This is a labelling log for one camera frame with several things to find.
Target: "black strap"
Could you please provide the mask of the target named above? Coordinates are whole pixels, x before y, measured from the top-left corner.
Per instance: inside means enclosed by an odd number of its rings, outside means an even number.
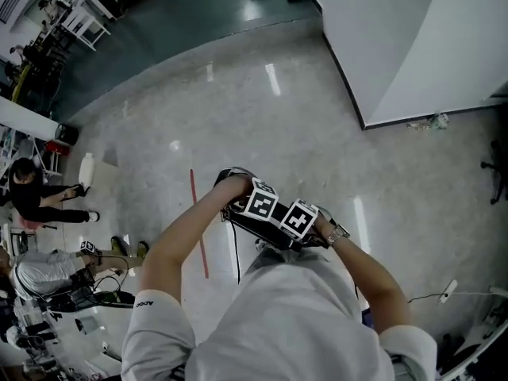
[[[25,291],[27,294],[29,294],[31,297],[33,298],[38,298],[40,299],[40,295],[39,294],[36,294],[34,291],[31,291],[29,288],[27,288],[25,286],[25,284],[23,283],[23,281],[21,281],[21,278],[19,277],[19,274],[17,273],[17,269],[19,267],[19,264],[16,265],[16,267],[14,268],[14,274],[16,275],[16,279],[17,281],[19,282],[19,284],[21,285],[21,288],[23,288],[23,291]]]

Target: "white plastic container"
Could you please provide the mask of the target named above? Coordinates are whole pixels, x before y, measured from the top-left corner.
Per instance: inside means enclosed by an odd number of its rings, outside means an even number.
[[[79,168],[79,183],[83,187],[88,189],[92,186],[92,180],[94,178],[95,160],[94,154],[87,152],[83,160],[81,161],[81,167]]]

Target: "red line on floor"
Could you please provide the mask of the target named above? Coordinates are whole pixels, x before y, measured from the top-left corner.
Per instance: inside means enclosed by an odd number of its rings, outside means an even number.
[[[196,184],[194,183],[194,171],[190,170],[190,188],[192,190],[192,201],[194,204],[198,201],[196,197]],[[206,262],[205,245],[203,244],[203,237],[199,239],[199,247],[201,249],[201,258],[203,260],[203,268],[205,268],[205,278],[208,279],[208,263]]]

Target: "electrical cord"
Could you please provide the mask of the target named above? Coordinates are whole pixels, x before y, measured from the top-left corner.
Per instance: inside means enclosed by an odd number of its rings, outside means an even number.
[[[238,244],[237,244],[237,230],[235,229],[235,225],[232,221],[229,221],[231,223],[231,228],[233,229],[233,235],[235,238],[235,254],[237,255],[237,270],[238,270],[238,283],[240,283],[240,259],[238,258]]]
[[[428,294],[426,296],[418,296],[417,298],[412,298],[407,303],[411,303],[412,301],[417,301],[418,299],[431,298],[433,296],[451,296],[451,295],[497,295],[494,292],[443,292],[441,294]]]

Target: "person in black shirt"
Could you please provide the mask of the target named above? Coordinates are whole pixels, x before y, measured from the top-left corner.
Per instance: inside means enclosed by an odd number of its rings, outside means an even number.
[[[63,200],[84,195],[83,188],[80,185],[73,187],[43,185],[41,170],[35,168],[33,161],[28,158],[20,158],[10,167],[9,191],[14,207],[29,221],[84,223],[99,219],[97,212],[60,210],[52,207]]]

